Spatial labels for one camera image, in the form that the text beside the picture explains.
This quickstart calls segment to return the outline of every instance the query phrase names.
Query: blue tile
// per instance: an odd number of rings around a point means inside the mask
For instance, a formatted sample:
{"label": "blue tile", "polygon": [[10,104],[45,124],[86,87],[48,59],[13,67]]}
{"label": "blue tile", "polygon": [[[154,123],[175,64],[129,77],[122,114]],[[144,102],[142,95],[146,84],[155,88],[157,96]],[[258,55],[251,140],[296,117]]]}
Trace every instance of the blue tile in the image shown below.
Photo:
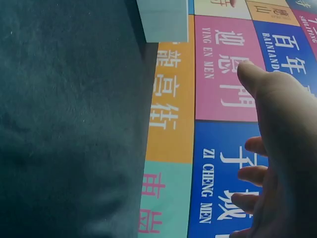
{"label": "blue tile", "polygon": [[[189,238],[214,238],[251,226],[252,217],[230,207],[230,194],[261,190],[237,178],[240,167],[255,161],[267,166],[267,158],[244,149],[245,141],[259,134],[256,123],[196,122]],[[239,164],[239,158],[250,162]]]}

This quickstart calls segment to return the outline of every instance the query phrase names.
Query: fingernail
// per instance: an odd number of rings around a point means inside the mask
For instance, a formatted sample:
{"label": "fingernail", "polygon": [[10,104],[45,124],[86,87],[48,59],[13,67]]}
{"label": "fingernail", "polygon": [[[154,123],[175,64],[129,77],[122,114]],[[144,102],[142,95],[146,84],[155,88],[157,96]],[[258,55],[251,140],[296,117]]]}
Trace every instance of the fingernail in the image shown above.
{"label": "fingernail", "polygon": [[243,63],[254,64],[252,61],[249,61],[249,60],[244,60]]}

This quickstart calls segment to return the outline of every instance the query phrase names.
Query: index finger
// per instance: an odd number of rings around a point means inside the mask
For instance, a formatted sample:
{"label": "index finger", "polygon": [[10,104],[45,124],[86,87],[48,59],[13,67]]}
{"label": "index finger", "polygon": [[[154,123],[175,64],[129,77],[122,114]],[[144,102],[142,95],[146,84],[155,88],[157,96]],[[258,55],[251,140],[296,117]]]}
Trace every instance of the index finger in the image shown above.
{"label": "index finger", "polygon": [[237,73],[241,84],[255,98],[259,82],[268,72],[246,60],[238,65]]}

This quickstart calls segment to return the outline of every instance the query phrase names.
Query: yellow tile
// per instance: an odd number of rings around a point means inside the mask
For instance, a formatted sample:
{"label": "yellow tile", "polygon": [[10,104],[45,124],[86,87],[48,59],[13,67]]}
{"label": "yellow tile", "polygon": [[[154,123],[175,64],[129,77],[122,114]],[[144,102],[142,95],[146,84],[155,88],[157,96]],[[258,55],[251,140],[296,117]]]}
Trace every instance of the yellow tile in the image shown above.
{"label": "yellow tile", "polygon": [[188,43],[160,43],[146,159],[192,163],[195,103],[194,16]]}
{"label": "yellow tile", "polygon": [[299,23],[289,7],[247,1],[251,17],[256,21],[266,21],[299,26]]}

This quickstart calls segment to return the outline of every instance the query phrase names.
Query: game board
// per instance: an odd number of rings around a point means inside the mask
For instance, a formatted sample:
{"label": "game board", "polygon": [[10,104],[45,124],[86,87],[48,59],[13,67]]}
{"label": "game board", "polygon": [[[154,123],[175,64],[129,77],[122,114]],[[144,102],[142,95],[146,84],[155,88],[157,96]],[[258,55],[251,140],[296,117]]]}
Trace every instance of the game board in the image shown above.
{"label": "game board", "polygon": [[189,0],[189,42],[160,43],[139,219],[140,238],[228,238],[252,216],[231,203],[261,189],[238,180],[266,165],[238,63],[296,77],[317,92],[317,1]]}

